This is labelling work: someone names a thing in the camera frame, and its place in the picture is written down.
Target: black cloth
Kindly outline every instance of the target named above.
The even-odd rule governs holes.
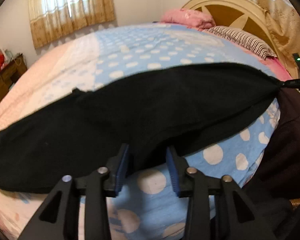
[[[73,94],[0,131],[0,188],[47,193],[66,174],[81,177],[130,145],[132,171],[186,155],[255,121],[282,82],[235,63],[139,73]]]

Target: wooden headboard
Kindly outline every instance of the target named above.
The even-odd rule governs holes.
[[[278,55],[260,6],[249,0],[190,0],[183,8],[210,13],[217,25],[240,28],[264,40]]]

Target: beige curtain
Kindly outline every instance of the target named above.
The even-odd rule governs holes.
[[[113,21],[112,0],[28,0],[34,47],[83,27]]]
[[[251,0],[263,8],[268,31],[276,44],[283,64],[297,78],[297,65],[292,53],[300,54],[300,16],[289,0]]]

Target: wooden dresser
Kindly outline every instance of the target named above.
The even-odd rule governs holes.
[[[21,54],[0,72],[0,102],[9,92],[9,87],[16,83],[26,71],[27,67]]]

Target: pink blanket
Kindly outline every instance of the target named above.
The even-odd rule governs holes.
[[[169,10],[162,16],[161,22],[178,23],[200,29],[209,29],[216,26],[212,15],[187,9]]]

